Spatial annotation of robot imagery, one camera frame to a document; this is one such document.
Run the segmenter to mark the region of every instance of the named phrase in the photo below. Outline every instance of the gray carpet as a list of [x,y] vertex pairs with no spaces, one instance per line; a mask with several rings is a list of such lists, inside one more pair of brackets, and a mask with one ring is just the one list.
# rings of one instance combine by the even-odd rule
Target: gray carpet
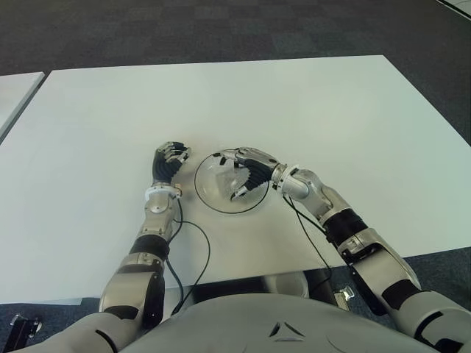
[[[0,1],[0,75],[383,54],[468,143],[470,38],[471,21],[434,0]],[[408,261],[425,288],[471,309],[470,248]],[[334,271],[335,288],[349,282],[344,269]],[[374,317],[359,298],[351,306],[391,325]],[[97,307],[96,299],[78,307],[0,305],[0,347],[15,313],[43,318],[43,331],[34,343]]]

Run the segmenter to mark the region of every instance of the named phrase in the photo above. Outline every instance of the clear glass plate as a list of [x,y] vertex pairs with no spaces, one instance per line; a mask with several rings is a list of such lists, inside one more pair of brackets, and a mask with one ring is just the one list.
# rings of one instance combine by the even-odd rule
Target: clear glass plate
[[262,202],[268,192],[265,182],[244,196],[230,201],[231,195],[249,178],[247,168],[235,168],[232,160],[220,165],[221,157],[206,157],[194,177],[194,187],[201,201],[222,213],[242,213]]

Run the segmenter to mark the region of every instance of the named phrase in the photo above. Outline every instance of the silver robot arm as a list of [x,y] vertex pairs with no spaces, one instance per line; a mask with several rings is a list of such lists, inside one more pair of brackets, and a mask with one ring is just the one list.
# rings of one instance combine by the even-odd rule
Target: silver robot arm
[[88,315],[25,353],[116,353],[142,329],[157,326],[163,316],[164,262],[169,254],[172,220],[181,190],[171,185],[190,149],[168,142],[155,152],[153,183],[146,193],[145,221],[130,253],[108,282],[99,313]]
[[350,267],[372,312],[389,314],[401,332],[439,352],[471,352],[471,313],[437,292],[421,289],[407,262],[314,172],[287,167],[257,149],[226,150],[221,156],[250,171],[233,199],[271,180],[277,192],[304,205]]

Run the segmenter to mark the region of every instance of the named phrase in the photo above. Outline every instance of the robotic finger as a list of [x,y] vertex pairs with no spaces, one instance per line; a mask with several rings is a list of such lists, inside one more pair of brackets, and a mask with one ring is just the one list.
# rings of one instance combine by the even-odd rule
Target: robotic finger
[[155,151],[152,164],[154,183],[170,184],[173,176],[190,156],[191,149],[180,142],[167,142]]
[[213,156],[221,156],[220,165],[232,160],[235,168],[247,168],[249,170],[248,180],[231,195],[231,201],[242,197],[257,186],[269,182],[272,179],[273,170],[280,164],[270,154],[251,147],[225,149]]

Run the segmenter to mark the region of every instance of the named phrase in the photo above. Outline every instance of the table surface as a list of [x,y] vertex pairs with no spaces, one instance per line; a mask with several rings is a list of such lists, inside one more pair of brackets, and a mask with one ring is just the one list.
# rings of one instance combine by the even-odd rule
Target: table surface
[[0,137],[43,77],[42,72],[0,76]]
[[[198,199],[198,164],[237,146],[315,171],[402,256],[470,245],[471,149],[382,56],[53,71],[0,146],[0,302],[99,296],[167,140],[194,150],[175,182],[211,241],[203,282],[322,266],[275,192],[241,215]],[[206,255],[185,225],[170,254],[184,285]]]

